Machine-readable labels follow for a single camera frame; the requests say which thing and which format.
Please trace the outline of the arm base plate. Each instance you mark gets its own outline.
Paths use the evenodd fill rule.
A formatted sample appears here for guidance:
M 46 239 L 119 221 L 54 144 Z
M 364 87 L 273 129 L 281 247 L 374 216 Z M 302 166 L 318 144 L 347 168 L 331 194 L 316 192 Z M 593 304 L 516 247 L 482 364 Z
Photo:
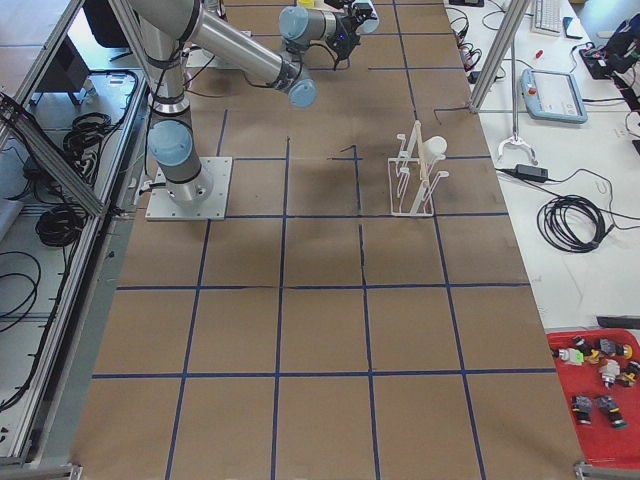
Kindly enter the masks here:
M 158 169 L 146 208 L 149 221 L 199 221 L 225 219 L 233 159 L 201 157 L 199 175 L 189 183 L 167 181 Z
M 186 66 L 188 68 L 218 68 L 218 57 L 197 45 L 188 48 Z

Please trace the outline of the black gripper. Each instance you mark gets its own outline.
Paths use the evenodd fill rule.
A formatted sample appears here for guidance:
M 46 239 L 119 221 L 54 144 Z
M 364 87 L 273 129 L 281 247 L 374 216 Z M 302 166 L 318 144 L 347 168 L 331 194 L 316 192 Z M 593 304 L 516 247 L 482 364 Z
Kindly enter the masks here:
M 336 26 L 333 33 L 333 51 L 351 53 L 360 41 L 356 30 L 362 24 L 363 14 L 358 9 L 349 9 L 347 14 L 335 13 L 334 17 Z

